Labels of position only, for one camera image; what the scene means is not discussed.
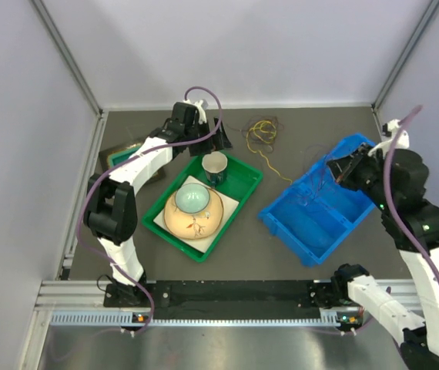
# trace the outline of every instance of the blue plastic crate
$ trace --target blue plastic crate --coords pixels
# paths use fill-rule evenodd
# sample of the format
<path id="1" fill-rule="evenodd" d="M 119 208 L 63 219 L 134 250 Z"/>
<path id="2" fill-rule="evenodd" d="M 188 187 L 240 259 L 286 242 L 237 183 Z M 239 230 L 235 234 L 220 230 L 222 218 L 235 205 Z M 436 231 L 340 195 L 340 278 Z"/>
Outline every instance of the blue plastic crate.
<path id="1" fill-rule="evenodd" d="M 362 143 L 374 145 L 359 133 L 341 140 L 259 213 L 270 233 L 297 254 L 305 266 L 322 264 L 374 208 L 361 191 L 336 184 L 325 165 L 328 159 L 346 156 Z"/>

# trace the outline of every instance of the dark floor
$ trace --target dark floor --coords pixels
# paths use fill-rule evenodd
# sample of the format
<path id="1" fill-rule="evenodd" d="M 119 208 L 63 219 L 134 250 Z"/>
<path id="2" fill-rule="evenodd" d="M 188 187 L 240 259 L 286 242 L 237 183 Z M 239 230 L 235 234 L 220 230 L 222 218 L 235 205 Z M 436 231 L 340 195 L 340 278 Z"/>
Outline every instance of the dark floor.
<path id="1" fill-rule="evenodd" d="M 168 111 L 114 112 L 109 114 L 102 149 L 119 145 L 136 137 L 145 136 L 161 126 Z M 284 125 L 269 154 L 270 162 L 284 176 L 292 179 L 303 175 L 307 166 L 318 158 L 314 144 L 330 150 L 351 133 L 362 133 L 371 140 L 379 140 L 370 107 L 360 108 L 302 108 L 302 109 L 232 109 L 224 112 L 224 122 L 242 127 L 253 116 L 277 116 Z M 260 210 L 275 200 L 288 186 L 272 172 L 257 154 L 249 152 L 240 133 L 227 129 L 234 148 L 230 153 L 242 161 L 261 169 L 264 178 L 252 197 L 223 235 L 211 255 L 201 264 L 139 225 L 134 242 L 137 255 L 150 280 L 281 280 L 326 279 L 344 263 L 362 264 L 376 278 L 408 278 L 404 262 L 393 241 L 380 225 L 380 214 L 374 210 L 364 222 L 317 267 L 304 267 L 281 240 L 271 237 L 267 228 L 257 220 Z M 190 161 L 184 152 L 165 167 L 166 178 L 139 192 L 136 202 L 143 215 L 175 176 Z M 93 247 L 98 242 L 87 229 L 85 238 Z M 107 261 L 77 248 L 72 265 L 72 280 L 95 280 L 109 273 Z"/>

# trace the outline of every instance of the purple tube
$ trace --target purple tube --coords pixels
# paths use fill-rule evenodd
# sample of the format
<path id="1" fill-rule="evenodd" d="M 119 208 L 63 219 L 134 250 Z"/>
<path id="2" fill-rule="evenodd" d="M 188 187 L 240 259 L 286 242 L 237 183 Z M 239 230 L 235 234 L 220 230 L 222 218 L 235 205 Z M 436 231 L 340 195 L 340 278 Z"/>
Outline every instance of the purple tube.
<path id="1" fill-rule="evenodd" d="M 397 140 L 399 139 L 402 132 L 409 127 L 413 118 L 421 111 L 422 108 L 423 106 L 415 106 L 413 110 L 411 110 L 411 112 L 400 121 L 400 128 L 397 131 L 396 136 L 390 143 L 389 151 L 387 152 L 386 160 L 384 163 L 384 194 L 386 197 L 387 206 L 389 207 L 390 214 L 394 218 L 394 221 L 396 221 L 397 226 L 403 231 L 404 235 L 406 235 L 406 237 L 410 240 L 414 247 L 417 248 L 417 250 L 427 262 L 428 266 L 430 266 L 430 269 L 434 273 L 434 276 L 437 279 L 437 283 L 439 286 L 439 270 L 437 269 L 437 266 L 435 266 L 434 262 L 431 260 L 426 250 L 423 248 L 417 238 L 414 237 L 414 235 L 407 229 L 406 225 L 399 217 L 396 207 L 394 206 L 392 192 L 390 190 L 390 167 L 392 164 L 392 159 L 394 157 L 394 151 L 396 150 Z"/>

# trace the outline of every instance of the metal frame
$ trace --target metal frame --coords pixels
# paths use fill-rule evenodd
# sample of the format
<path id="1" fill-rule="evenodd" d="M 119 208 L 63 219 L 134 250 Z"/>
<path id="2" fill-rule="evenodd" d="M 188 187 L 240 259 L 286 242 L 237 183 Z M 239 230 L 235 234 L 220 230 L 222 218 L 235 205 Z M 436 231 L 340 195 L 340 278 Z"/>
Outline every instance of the metal frame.
<path id="1" fill-rule="evenodd" d="M 411 37 L 408 39 L 406 46 L 404 47 L 403 51 L 399 55 L 396 64 L 394 64 L 394 67 L 390 71 L 390 74 L 387 77 L 386 82 L 384 83 L 382 89 L 377 95 L 377 98 L 375 99 L 375 102 L 373 104 L 374 110 L 378 111 L 384 104 L 385 99 L 389 95 L 389 92 L 392 90 L 392 87 L 394 86 L 394 83 L 396 82 L 397 78 L 403 71 L 403 68 L 406 65 L 409 58 L 411 57 L 411 54 L 413 53 L 417 44 L 423 37 L 425 31 L 428 29 L 428 26 L 431 24 L 432 20 L 435 18 L 438 12 L 439 12 L 439 0 L 431 0 L 430 3 L 428 4 L 428 7 L 425 9 L 424 14 L 421 16 L 421 19 L 418 22 L 417 27 L 414 29 L 413 33 L 411 34 Z"/>
<path id="2" fill-rule="evenodd" d="M 374 116 L 374 122 L 375 122 L 375 126 L 377 127 L 377 132 L 380 135 L 380 140 L 384 141 L 385 136 L 382 133 L 382 120 L 380 119 L 380 112 L 378 112 L 375 108 L 371 108 L 372 109 L 372 116 Z"/>
<path id="3" fill-rule="evenodd" d="M 377 280 L 383 287 L 391 287 L 391 294 L 405 308 L 420 311 L 420 299 L 411 279 Z M 108 282 L 101 281 L 104 288 Z M 96 281 L 43 281 L 35 303 L 25 347 L 19 362 L 20 369 L 36 369 L 42 356 L 43 346 L 50 325 L 116 326 L 129 325 L 132 314 L 146 314 L 148 308 L 136 310 L 103 307 L 104 292 L 96 286 Z M 152 326 L 166 327 L 334 327 L 334 311 L 322 310 L 320 320 L 275 320 L 275 321 L 155 321 Z"/>
<path id="4" fill-rule="evenodd" d="M 60 34 L 57 26 L 53 22 L 53 19 L 49 13 L 49 10 L 45 6 L 45 3 L 43 2 L 43 0 L 29 0 L 29 2 L 32 4 L 47 32 L 55 43 L 55 47 L 57 48 L 62 59 L 69 68 L 69 71 L 71 72 L 72 77 L 74 77 L 76 84 L 81 89 L 82 94 L 84 95 L 86 100 L 88 100 L 88 104 L 91 106 L 95 114 L 101 115 L 103 112 L 102 108 L 98 104 L 98 101 L 96 100 L 91 89 L 89 88 L 89 85 L 82 75 L 81 69 L 79 69 L 77 63 L 75 62 L 74 57 L 69 50 L 69 47 L 67 46 L 67 44 L 65 44 L 62 35 Z"/>
<path id="5" fill-rule="evenodd" d="M 108 119 L 108 113 L 104 112 L 98 119 L 98 122 L 93 130 L 91 143 L 89 144 L 88 152 L 86 154 L 85 166 L 79 177 L 79 187 L 76 199 L 73 202 L 74 207 L 72 208 L 71 218 L 69 220 L 68 230 L 65 235 L 64 242 L 64 254 L 70 255 L 74 254 L 75 246 L 77 240 L 75 239 L 75 227 L 79 215 L 79 210 L 81 209 L 82 202 L 86 197 L 86 188 L 88 186 L 88 179 L 94 173 L 96 162 L 98 161 L 99 148 L 102 145 L 103 133 L 105 132 L 106 122 Z"/>

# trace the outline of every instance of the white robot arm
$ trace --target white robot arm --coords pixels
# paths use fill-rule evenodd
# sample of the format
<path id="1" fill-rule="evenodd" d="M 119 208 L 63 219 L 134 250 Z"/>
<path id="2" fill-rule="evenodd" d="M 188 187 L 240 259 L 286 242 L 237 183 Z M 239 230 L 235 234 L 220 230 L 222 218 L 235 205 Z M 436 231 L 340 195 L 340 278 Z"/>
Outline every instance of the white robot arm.
<path id="1" fill-rule="evenodd" d="M 141 187 L 160 168 L 185 150 L 181 147 L 164 147 L 167 143 L 196 140 L 209 133 L 205 100 L 176 103 L 172 117 L 145 140 L 131 158 L 134 160 L 115 169 L 102 182 L 93 195 L 83 218 L 86 226 L 97 236 L 112 261 L 112 278 L 120 284 L 134 286 L 144 278 L 144 268 L 136 255 L 132 236 L 137 226 L 135 197 Z M 208 140 L 189 146 L 191 155 L 210 153 L 231 147 L 223 126 Z M 100 175 L 93 175 L 89 189 Z"/>
<path id="2" fill-rule="evenodd" d="M 418 154 L 407 149 L 409 138 L 404 127 L 400 128 L 397 120 L 386 127 L 384 133 L 391 140 L 374 147 L 362 144 L 349 156 L 331 160 L 327 165 L 339 185 L 362 190 L 380 208 L 382 224 L 394 239 L 416 285 L 424 319 L 395 301 L 360 265 L 341 266 L 331 281 L 337 296 L 363 306 L 389 331 L 409 368 L 439 368 L 439 279 L 431 269 L 432 263 L 439 273 L 439 207 L 424 199 L 428 168 Z M 403 135 L 396 138 L 399 130 Z M 429 261 L 384 206 L 384 156 L 394 138 L 399 149 L 390 164 L 392 198 L 400 219 Z"/>

